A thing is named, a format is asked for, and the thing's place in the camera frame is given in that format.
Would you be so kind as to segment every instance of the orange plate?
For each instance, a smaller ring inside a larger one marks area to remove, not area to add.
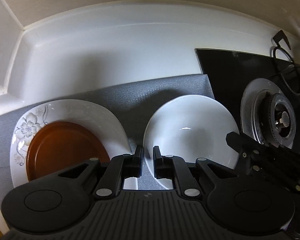
[[[71,122],[54,122],[32,139],[26,160],[29,181],[97,157],[110,158],[99,139],[86,128]]]

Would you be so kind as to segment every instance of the ribbed black surface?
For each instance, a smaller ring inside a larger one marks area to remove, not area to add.
[[[11,230],[4,240],[285,240],[283,232],[271,236],[242,236],[216,224],[198,201],[180,198],[175,190],[125,191],[117,198],[97,202],[72,228],[50,235]]]

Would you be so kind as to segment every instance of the dish drying mat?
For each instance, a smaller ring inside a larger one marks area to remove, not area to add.
[[[79,99],[90,101],[109,109],[122,124],[132,152],[143,142],[143,135],[149,119],[166,102],[183,95],[196,94],[214,98],[208,76],[194,74],[140,81],[103,89],[55,98],[26,106],[0,116],[0,205],[4,196],[13,189],[10,173],[10,144],[19,118],[34,106],[58,99]],[[142,177],[138,189],[163,189],[143,163]]]

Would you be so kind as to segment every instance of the burner ring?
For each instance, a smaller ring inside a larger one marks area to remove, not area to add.
[[[288,99],[276,93],[268,95],[260,106],[262,134],[273,145],[289,146],[296,134],[296,118]]]
[[[267,95],[275,93],[282,93],[276,84],[264,78],[257,78],[248,84],[242,96],[242,131],[261,144],[265,139],[260,128],[259,106]]]

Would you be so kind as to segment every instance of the white plate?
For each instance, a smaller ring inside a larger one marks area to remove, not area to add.
[[[29,182],[25,163],[31,140],[40,128],[56,121],[73,122],[87,128],[102,142],[110,159],[131,153],[122,125],[103,106],[74,99],[44,103],[26,112],[15,127],[10,147],[10,169],[14,187]],[[126,179],[124,188],[138,189],[137,178]]]
[[[238,153],[226,143],[226,135],[239,133],[230,112],[216,100],[186,95],[161,106],[146,127],[143,147],[146,164],[152,174],[153,147],[159,146],[161,155],[175,155],[194,163],[204,157],[233,169]],[[170,179],[157,180],[172,189]]]

